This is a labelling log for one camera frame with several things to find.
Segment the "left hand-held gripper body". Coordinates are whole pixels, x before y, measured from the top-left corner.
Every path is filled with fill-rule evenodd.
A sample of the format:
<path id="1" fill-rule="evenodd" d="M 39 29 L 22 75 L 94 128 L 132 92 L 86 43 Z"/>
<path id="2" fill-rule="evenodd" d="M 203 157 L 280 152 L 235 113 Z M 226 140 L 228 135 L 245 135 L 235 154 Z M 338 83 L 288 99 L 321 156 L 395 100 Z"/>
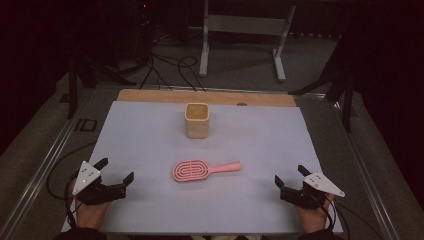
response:
<path id="1" fill-rule="evenodd" d="M 125 198 L 127 186 L 123 181 L 114 185 L 104 185 L 101 177 L 103 168 L 96 169 L 94 165 L 86 161 L 82 162 L 80 169 L 76 172 L 72 194 L 86 205 L 98 205 Z"/>

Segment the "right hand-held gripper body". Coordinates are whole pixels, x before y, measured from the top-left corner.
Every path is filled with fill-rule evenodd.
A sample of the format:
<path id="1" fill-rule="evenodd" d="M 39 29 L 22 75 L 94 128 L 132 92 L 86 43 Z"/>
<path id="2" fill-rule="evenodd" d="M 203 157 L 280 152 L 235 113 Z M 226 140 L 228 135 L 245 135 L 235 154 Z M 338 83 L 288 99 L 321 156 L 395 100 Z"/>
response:
<path id="1" fill-rule="evenodd" d="M 299 190 L 285 186 L 280 190 L 280 199 L 304 209 L 314 210 L 324 205 L 327 194 L 345 196 L 344 191 L 320 172 L 304 177 L 302 184 L 303 187 Z"/>

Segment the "pink hairbrush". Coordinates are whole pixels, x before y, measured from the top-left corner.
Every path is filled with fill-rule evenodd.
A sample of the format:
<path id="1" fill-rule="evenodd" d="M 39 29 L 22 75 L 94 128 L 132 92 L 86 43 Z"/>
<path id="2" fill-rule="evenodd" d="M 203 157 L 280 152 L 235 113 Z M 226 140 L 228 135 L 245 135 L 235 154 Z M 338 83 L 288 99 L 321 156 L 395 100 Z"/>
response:
<path id="1" fill-rule="evenodd" d="M 172 170 L 172 175 L 177 182 L 189 182 L 204 180 L 214 173 L 240 171 L 241 169 L 242 165 L 239 161 L 212 166 L 206 161 L 195 159 L 177 163 Z"/>

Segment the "beige square cup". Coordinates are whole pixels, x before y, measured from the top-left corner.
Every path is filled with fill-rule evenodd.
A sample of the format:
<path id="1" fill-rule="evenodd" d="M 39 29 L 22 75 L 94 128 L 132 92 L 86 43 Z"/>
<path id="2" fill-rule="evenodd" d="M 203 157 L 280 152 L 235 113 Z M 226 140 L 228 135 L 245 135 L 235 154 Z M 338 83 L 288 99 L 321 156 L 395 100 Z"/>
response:
<path id="1" fill-rule="evenodd" d="M 209 106 L 188 103 L 185 108 L 185 133 L 188 138 L 204 139 L 209 135 Z"/>

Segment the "person's right hand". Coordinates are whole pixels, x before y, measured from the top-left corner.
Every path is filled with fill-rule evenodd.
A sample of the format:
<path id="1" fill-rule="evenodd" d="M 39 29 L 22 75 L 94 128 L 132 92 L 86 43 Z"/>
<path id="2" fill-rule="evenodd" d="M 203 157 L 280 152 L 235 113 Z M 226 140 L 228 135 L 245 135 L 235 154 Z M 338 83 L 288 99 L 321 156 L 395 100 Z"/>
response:
<path id="1" fill-rule="evenodd" d="M 327 200 L 324 205 L 318 209 L 304 209 L 296 206 L 301 226 L 305 233 L 313 233 L 326 228 L 327 221 L 329 220 L 328 209 L 333 202 L 335 196 L 333 194 L 326 195 Z"/>

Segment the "person's left hand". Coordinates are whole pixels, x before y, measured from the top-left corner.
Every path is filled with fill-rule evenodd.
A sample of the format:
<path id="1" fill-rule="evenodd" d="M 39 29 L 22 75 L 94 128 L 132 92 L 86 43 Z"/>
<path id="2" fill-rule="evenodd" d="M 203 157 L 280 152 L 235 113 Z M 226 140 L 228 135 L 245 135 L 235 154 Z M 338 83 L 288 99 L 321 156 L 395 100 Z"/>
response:
<path id="1" fill-rule="evenodd" d="M 103 225 L 110 202 L 98 205 L 86 205 L 77 196 L 74 197 L 76 209 L 76 226 L 99 230 Z"/>

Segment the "black tripod stand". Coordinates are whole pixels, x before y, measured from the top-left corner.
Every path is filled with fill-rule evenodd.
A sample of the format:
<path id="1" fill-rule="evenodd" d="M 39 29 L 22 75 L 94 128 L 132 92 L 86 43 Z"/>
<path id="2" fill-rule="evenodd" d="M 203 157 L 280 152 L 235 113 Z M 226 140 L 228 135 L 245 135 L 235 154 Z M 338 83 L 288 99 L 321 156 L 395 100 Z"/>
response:
<path id="1" fill-rule="evenodd" d="M 342 100 L 342 124 L 348 133 L 352 132 L 350 118 L 354 86 L 352 75 L 354 53 L 350 50 L 351 43 L 351 36 L 347 32 L 343 33 L 319 78 L 300 89 L 289 91 L 290 95 L 301 96 L 329 84 L 330 87 L 325 93 L 327 102 L 337 103 L 341 97 L 344 97 Z"/>
<path id="2" fill-rule="evenodd" d="M 124 79 L 88 55 L 75 53 L 68 62 L 68 93 L 64 94 L 60 99 L 61 103 L 68 103 L 68 119 L 71 119 L 78 109 L 78 80 L 81 80 L 85 87 L 96 87 L 97 80 L 93 73 L 94 70 L 106 75 L 119 84 L 134 85 L 133 82 Z"/>

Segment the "white metal stand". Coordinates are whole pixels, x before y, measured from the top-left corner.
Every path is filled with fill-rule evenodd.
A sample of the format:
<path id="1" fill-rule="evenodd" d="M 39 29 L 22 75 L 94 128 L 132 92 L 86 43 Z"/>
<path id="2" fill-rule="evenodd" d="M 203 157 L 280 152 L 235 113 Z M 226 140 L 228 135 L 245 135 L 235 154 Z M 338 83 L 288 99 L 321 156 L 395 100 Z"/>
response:
<path id="1" fill-rule="evenodd" d="M 280 37 L 278 47 L 272 51 L 272 54 L 277 79 L 280 82 L 284 82 L 286 80 L 286 74 L 281 55 L 289 34 L 295 11 L 296 6 L 291 4 L 288 7 L 288 11 L 284 19 L 215 15 L 209 13 L 209 0 L 204 0 L 202 27 L 203 45 L 200 57 L 199 75 L 201 77 L 205 77 L 208 73 L 208 40 L 210 32 L 258 34 Z"/>

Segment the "metal floor rail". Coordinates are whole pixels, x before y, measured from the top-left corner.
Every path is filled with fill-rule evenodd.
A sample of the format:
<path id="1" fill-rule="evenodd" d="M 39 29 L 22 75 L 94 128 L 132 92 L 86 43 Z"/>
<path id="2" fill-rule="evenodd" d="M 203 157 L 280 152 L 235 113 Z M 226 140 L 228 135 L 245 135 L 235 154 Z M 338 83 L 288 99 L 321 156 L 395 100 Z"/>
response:
<path id="1" fill-rule="evenodd" d="M 76 125 L 53 95 L 0 156 L 0 240 L 50 240 L 62 230 L 63 202 L 45 190 Z"/>
<path id="2" fill-rule="evenodd" d="M 347 240 L 400 240 L 377 186 L 351 134 L 341 122 L 341 109 L 321 94 L 297 96 L 323 173 L 346 196 L 337 198 Z"/>

